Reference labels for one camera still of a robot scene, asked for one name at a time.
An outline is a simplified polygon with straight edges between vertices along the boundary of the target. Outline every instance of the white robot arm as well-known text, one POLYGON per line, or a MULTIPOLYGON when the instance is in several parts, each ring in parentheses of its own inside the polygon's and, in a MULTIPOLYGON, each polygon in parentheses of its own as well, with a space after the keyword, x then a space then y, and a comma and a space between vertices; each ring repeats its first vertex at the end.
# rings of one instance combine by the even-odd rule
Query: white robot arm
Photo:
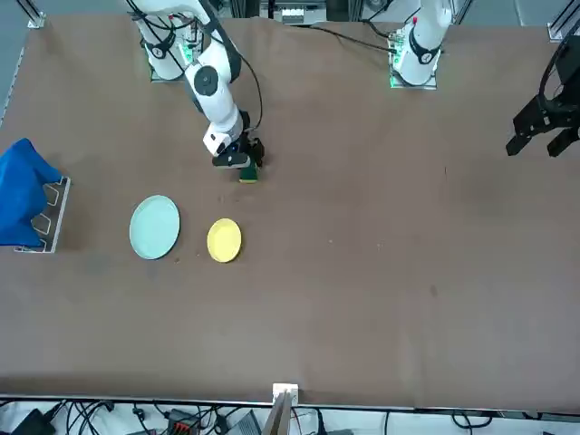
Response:
POLYGON ((394 70, 408 84, 426 83, 441 53, 441 43, 451 24, 449 0, 421 0, 416 23, 404 27, 404 46, 394 70))
POLYGON ((214 156, 215 166, 246 168, 261 166, 264 151, 247 137, 249 116, 240 111, 228 84, 241 70, 241 56, 212 12, 208 0, 126 0, 159 77, 173 80, 185 74, 194 102, 209 120, 203 142, 214 156), (192 64, 179 52, 172 14, 193 15, 210 35, 211 42, 192 64))

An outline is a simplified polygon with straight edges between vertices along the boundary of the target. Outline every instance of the blue towel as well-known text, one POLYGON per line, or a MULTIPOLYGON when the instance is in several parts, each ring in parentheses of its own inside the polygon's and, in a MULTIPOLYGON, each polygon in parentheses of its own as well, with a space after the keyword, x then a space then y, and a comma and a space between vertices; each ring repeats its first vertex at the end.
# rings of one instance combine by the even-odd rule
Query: blue towel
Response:
POLYGON ((20 139, 0 157, 0 245, 42 245, 31 219, 46 207, 43 185, 60 179, 61 173, 28 139, 20 139))

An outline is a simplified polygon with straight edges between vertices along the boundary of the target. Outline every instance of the plate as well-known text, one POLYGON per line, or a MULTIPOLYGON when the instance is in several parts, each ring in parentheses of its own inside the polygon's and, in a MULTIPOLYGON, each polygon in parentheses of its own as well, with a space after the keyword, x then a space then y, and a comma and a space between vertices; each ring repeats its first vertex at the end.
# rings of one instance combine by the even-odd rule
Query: plate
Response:
POLYGON ((232 219, 220 219, 208 231, 209 254, 219 263, 236 258, 241 246, 242 232, 232 219))
POLYGON ((141 258, 154 260, 166 255, 178 239, 179 210, 162 195, 141 202, 129 225, 130 245, 141 258))

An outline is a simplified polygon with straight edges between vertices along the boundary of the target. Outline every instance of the light blue plate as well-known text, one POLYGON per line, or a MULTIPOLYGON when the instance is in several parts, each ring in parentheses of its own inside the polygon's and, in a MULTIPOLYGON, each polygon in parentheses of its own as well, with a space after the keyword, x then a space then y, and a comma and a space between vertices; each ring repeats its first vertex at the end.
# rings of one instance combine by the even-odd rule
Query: light blue plate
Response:
POLYGON ((130 219, 130 244, 137 255, 146 260, 166 255, 178 235, 179 210, 167 197, 148 197, 137 206, 130 219))

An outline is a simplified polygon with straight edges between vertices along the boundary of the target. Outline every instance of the brown table surface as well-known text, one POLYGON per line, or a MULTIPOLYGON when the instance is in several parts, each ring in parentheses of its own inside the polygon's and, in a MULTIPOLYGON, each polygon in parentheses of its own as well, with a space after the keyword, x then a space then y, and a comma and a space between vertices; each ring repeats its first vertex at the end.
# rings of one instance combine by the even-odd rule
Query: brown table surface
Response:
MULTIPOLYGON (((546 30, 451 28, 425 92, 329 34, 227 29, 264 94, 255 185, 212 168, 207 121, 183 83, 149 83, 129 18, 30 33, 2 147, 30 138, 73 185, 57 254, 0 253, 0 390, 578 410, 580 153, 504 150, 546 30), (128 228, 153 194, 181 232, 145 261, 128 228), (229 265, 206 250, 222 217, 245 241, 229 265)), ((255 120, 248 70, 233 93, 255 120)))

